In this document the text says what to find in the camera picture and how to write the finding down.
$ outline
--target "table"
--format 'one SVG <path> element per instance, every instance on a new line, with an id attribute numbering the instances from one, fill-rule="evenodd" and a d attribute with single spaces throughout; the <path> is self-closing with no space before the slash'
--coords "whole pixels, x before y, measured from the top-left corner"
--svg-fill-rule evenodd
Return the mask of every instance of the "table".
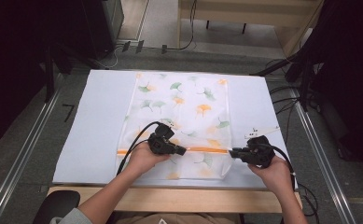
<path id="1" fill-rule="evenodd" d="M 177 43 L 181 19 L 190 18 L 192 0 L 178 0 Z M 273 25 L 284 54 L 290 56 L 314 27 L 324 0 L 198 0 L 195 20 Z"/>
<path id="2" fill-rule="evenodd" d="M 121 127 L 130 100 L 128 96 L 133 92 L 134 76 L 137 73 L 140 72 L 91 71 L 88 85 L 79 103 L 73 128 L 64 145 L 53 178 L 55 183 L 64 183 L 66 186 L 53 187 L 49 192 L 59 189 L 73 189 L 80 192 L 82 195 L 81 201 L 83 202 L 100 188 L 78 187 L 77 185 L 105 184 L 113 178 L 114 174 L 110 172 L 103 173 L 103 170 L 108 171 L 112 168 L 114 162 L 111 153 L 113 153 L 114 148 L 111 146 L 113 146 L 114 142 L 116 143 L 118 141 L 116 137 L 110 139 L 110 142 L 108 142 L 108 139 L 100 138 L 102 137 L 102 133 L 107 132 L 112 132 L 110 134 L 111 136 L 119 136 L 120 128 L 117 129 L 114 127 Z M 193 75 L 225 77 L 228 80 L 230 123 L 234 124 L 231 125 L 233 145 L 245 145 L 244 133 L 248 129 L 247 127 L 278 126 L 264 78 L 203 73 L 194 73 Z M 106 97 L 103 96 L 103 94 L 111 94 L 110 92 L 122 94 L 118 94 L 118 96 L 116 94 Z M 108 104 L 115 105 L 118 113 L 114 114 L 114 117 L 116 117 L 114 120 L 107 120 L 105 122 L 106 124 L 109 123 L 109 125 L 105 125 L 109 128 L 108 130 L 102 130 L 102 133 L 97 132 L 97 130 L 105 128 L 104 126 L 100 126 L 101 122 L 99 118 L 102 117 L 100 111 L 109 110 L 111 113 L 112 109 L 114 109 L 112 106 L 108 106 Z M 90 126 L 82 125 L 81 120 L 87 119 L 89 120 L 88 123 L 90 123 Z M 268 133 L 266 136 L 274 146 L 286 149 L 280 132 Z M 86 143 L 86 141 L 94 141 L 94 146 L 100 148 L 101 153 L 97 153 L 97 151 L 87 147 L 89 143 Z M 118 204 L 116 210 L 280 213 L 281 207 L 275 196 L 266 190 L 260 178 L 246 169 L 245 163 L 236 161 L 230 173 L 222 181 L 211 180 L 208 183 L 207 181 L 196 180 L 163 180 L 154 182 L 139 182 L 137 180 L 136 184 L 129 189 L 125 197 Z"/>

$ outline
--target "gray sleeve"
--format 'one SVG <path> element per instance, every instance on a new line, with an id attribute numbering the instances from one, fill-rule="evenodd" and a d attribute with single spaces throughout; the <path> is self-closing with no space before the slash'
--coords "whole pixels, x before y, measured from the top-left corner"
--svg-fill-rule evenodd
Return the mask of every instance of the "gray sleeve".
<path id="1" fill-rule="evenodd" d="M 91 221 L 77 208 L 71 210 L 70 213 L 67 214 L 64 218 L 54 217 L 50 224 L 72 224 L 72 223 L 79 223 L 79 224 L 92 224 Z"/>

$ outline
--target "person's right hand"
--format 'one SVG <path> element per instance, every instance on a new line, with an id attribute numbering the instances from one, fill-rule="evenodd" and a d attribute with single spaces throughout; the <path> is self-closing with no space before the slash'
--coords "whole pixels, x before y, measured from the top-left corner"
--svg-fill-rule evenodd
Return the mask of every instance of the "person's right hand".
<path id="1" fill-rule="evenodd" d="M 141 143 L 132 151 L 128 165 L 124 171 L 132 171 L 138 176 L 152 169 L 156 163 L 167 161 L 170 155 L 156 155 L 149 148 L 148 143 Z"/>
<path id="2" fill-rule="evenodd" d="M 248 164 L 251 171 L 262 178 L 265 186 L 274 194 L 279 195 L 285 190 L 292 190 L 291 176 L 285 160 L 274 156 L 268 168 L 258 168 Z"/>

